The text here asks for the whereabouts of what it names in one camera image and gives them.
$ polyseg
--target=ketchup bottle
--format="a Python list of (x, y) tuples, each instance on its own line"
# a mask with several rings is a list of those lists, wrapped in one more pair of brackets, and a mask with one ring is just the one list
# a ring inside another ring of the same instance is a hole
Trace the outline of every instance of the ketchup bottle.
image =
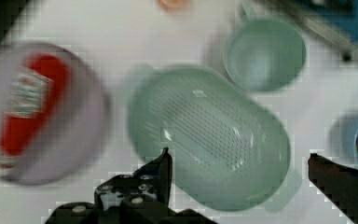
[(48, 54), (26, 60), (11, 83), (0, 132), (0, 167), (15, 165), (16, 158), (54, 113), (69, 82), (70, 71)]

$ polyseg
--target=white table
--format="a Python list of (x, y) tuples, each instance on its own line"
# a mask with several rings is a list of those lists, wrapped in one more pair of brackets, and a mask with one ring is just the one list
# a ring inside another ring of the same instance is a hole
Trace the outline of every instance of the white table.
[[(43, 40), (77, 53), (98, 72), (114, 100), (121, 81), (137, 63), (156, 67), (207, 63), (223, 71), (216, 59), (220, 58), (221, 36), (228, 31), (238, 1), (192, 2), (190, 10), (170, 15), (156, 0), (36, 1), (23, 12), (7, 42)], [(264, 16), (267, 12), (256, 6), (256, 13)], [(302, 175), (296, 196), (280, 213), (263, 208), (226, 213), (206, 208), (174, 187), (172, 209), (192, 208), (221, 224), (351, 223), (309, 182), (307, 159), (315, 151), (331, 155), (331, 127), (346, 111), (358, 107), (358, 67), (342, 64), (322, 42), (306, 34), (304, 37), (308, 59), (296, 82), (282, 91), (252, 95), (282, 120), (291, 136), (293, 166)], [(207, 60), (211, 52), (214, 59)], [(115, 104), (112, 116), (113, 131), (106, 139), (104, 153), (86, 168), (42, 187), (0, 182), (0, 224), (44, 223), (58, 205), (93, 202), (95, 187), (115, 174), (140, 167), (122, 121), (125, 108)]]

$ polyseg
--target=orange object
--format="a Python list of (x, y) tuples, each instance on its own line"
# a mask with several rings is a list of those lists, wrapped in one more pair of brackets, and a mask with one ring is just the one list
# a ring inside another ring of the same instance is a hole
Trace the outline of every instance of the orange object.
[(166, 10), (179, 10), (188, 6), (188, 0), (158, 0)]
[(2, 167), (7, 166), (5, 161), (20, 156), (46, 124), (68, 82), (68, 67), (54, 56), (36, 55), (23, 65), (12, 82), (0, 133)]

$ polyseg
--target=mint green bowl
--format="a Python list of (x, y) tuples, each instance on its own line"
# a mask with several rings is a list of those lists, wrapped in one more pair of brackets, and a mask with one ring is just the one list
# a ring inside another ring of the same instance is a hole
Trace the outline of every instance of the mint green bowl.
[(283, 126), (214, 70), (177, 65), (149, 76), (129, 102), (129, 132), (137, 154), (173, 157), (177, 187), (217, 210), (243, 210), (264, 202), (290, 164)]
[(229, 40), (224, 63), (232, 81), (248, 91), (276, 91), (291, 83), (306, 60), (297, 28), (281, 19), (247, 21)]

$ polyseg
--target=mint green basket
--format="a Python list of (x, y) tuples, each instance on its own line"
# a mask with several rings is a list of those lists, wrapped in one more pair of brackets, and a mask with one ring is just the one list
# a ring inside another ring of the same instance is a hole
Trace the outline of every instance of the mint green basket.
[(127, 100), (135, 150), (151, 161), (169, 147), (173, 181), (189, 196), (213, 209), (242, 210), (282, 184), (290, 164), (286, 131), (214, 70), (141, 66), (133, 74), (138, 81)]

